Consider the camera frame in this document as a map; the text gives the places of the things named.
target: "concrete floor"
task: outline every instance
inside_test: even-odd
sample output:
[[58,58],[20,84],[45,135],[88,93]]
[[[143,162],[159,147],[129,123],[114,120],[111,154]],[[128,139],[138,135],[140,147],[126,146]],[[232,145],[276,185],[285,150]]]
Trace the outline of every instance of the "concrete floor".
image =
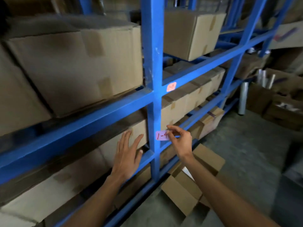
[[[229,188],[270,214],[281,169],[293,132],[247,111],[239,116],[232,111],[203,145],[226,160],[218,178]],[[122,224],[123,227],[146,226],[216,226],[216,214],[202,204],[185,217],[158,187]]]

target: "right hand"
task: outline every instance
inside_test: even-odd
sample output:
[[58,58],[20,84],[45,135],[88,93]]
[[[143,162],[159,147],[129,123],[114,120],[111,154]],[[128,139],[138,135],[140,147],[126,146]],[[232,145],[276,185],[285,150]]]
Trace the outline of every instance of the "right hand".
[[[182,162],[186,162],[193,158],[194,156],[191,149],[192,137],[190,132],[173,125],[167,125],[167,128],[170,129],[170,131],[168,131],[168,136],[179,159]],[[176,133],[180,134],[180,138],[174,136]]]

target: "left hand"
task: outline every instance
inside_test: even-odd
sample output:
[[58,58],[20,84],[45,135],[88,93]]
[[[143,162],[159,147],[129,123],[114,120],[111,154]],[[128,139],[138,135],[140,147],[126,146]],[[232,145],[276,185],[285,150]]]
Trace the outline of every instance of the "left hand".
[[139,135],[131,147],[128,147],[129,137],[131,131],[126,131],[122,134],[120,141],[117,144],[117,151],[114,159],[114,166],[111,176],[117,177],[122,180],[122,183],[126,182],[132,177],[139,167],[143,151],[140,150],[136,156],[136,150],[138,144],[143,138],[143,134]]

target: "handwritten label 1-4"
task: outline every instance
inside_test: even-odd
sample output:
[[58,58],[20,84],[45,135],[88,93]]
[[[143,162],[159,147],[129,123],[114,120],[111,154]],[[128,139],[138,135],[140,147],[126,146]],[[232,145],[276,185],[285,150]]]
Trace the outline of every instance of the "handwritten label 1-4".
[[156,140],[166,141],[169,140],[169,136],[167,135],[168,130],[156,131]]

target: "shelf label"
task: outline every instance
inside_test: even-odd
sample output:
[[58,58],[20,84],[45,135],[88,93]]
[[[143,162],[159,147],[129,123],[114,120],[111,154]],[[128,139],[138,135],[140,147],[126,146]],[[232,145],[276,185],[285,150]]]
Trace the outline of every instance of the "shelf label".
[[167,135],[168,130],[156,131],[156,140],[166,141],[169,140],[169,136]]
[[177,86],[177,82],[170,83],[169,85],[167,85],[166,91],[167,92],[173,91],[176,89],[176,86]]

